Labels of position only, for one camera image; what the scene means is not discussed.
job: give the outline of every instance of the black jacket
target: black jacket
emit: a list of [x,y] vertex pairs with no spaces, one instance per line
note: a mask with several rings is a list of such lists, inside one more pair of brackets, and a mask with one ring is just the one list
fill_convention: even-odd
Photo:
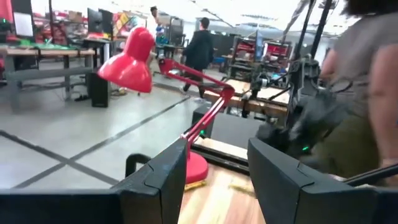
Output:
[[191,42],[182,52],[185,65],[196,70],[203,70],[213,61],[213,40],[207,30],[199,30],[193,33]]

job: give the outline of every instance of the red desk lamp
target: red desk lamp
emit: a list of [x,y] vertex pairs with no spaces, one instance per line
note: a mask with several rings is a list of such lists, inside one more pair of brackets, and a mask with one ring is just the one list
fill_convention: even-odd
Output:
[[[121,54],[111,57],[99,69],[98,75],[105,80],[113,82],[119,86],[131,90],[150,93],[152,90],[152,74],[146,66],[146,60],[151,49],[155,45],[155,40],[146,28],[139,27],[130,33],[126,41],[126,46]],[[186,67],[172,59],[158,59],[160,72],[170,78],[175,78],[191,85],[202,86],[205,90],[212,91],[220,95],[220,98],[210,108],[210,110],[197,122],[187,134],[181,135],[181,138],[187,140],[187,184],[204,180],[208,173],[207,161],[200,155],[191,152],[190,148],[194,140],[199,136],[200,131],[205,129],[214,119],[216,114],[234,95],[235,89],[219,80],[208,77],[192,68]],[[192,75],[196,75],[212,81],[214,84],[207,85],[196,82],[185,77],[181,77],[170,72],[173,69],[185,70]]]

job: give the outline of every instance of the lamp arm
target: lamp arm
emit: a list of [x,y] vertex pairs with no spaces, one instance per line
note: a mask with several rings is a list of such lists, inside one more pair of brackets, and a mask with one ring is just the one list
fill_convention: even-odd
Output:
[[[194,140],[199,136],[200,131],[205,129],[215,118],[217,113],[225,107],[230,99],[234,96],[235,94],[235,89],[222,81],[219,81],[215,78],[209,77],[208,75],[205,75],[202,72],[199,72],[193,68],[190,68],[188,66],[182,65],[172,59],[169,58],[159,58],[158,59],[159,63],[159,68],[160,72],[163,73],[164,75],[167,75],[170,78],[174,78],[183,82],[186,82],[191,85],[199,86],[202,87],[203,89],[207,91],[211,91],[213,93],[217,93],[220,95],[220,98],[214,103],[214,105],[205,113],[205,115],[199,120],[199,122],[194,125],[194,127],[189,130],[186,134],[182,134],[181,138],[184,138],[187,140],[187,152],[190,152],[191,145],[193,144]],[[203,79],[209,80],[213,82],[213,84],[203,84],[201,82],[197,82],[194,80],[191,80],[186,77],[181,77],[180,75],[176,75],[173,72],[171,72],[173,69],[179,69],[179,70],[184,70],[192,75],[196,75],[198,77],[201,77]]]

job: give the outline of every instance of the lamp base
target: lamp base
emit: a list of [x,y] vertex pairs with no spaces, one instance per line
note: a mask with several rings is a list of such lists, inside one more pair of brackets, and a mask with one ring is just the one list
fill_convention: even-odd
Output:
[[187,179],[186,184],[192,184],[206,179],[209,166],[205,158],[194,152],[189,152],[190,157],[187,160]]

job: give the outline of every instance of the person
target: person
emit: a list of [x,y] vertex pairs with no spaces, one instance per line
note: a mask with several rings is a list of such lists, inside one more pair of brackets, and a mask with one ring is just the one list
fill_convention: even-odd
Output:
[[[348,105],[344,119],[313,148],[323,172],[348,178],[398,163],[398,0],[346,0],[360,20],[331,49],[320,79]],[[382,184],[395,184],[395,177]]]
[[[193,33],[191,42],[182,52],[182,55],[186,56],[185,65],[199,72],[202,72],[203,69],[207,68],[207,66],[209,66],[213,61],[213,41],[209,31],[207,30],[209,24],[210,21],[206,17],[200,20],[200,30]],[[191,80],[203,82],[202,77],[188,74],[187,72],[185,73],[185,76]],[[190,84],[186,83],[184,87],[180,88],[180,91],[185,94],[190,86]],[[205,90],[200,86],[198,88],[200,97],[196,99],[196,101],[204,102],[203,95],[205,94]]]
[[[157,17],[157,7],[156,6],[152,6],[150,8],[150,13],[152,14],[152,17],[148,17],[147,20],[147,29],[149,30],[149,32],[152,34],[152,36],[154,37],[154,39],[156,40],[156,35],[157,35],[157,27],[160,24],[159,19]],[[148,59],[147,59],[147,66],[148,68],[150,68],[150,64],[152,63],[154,59],[153,55],[149,55]]]

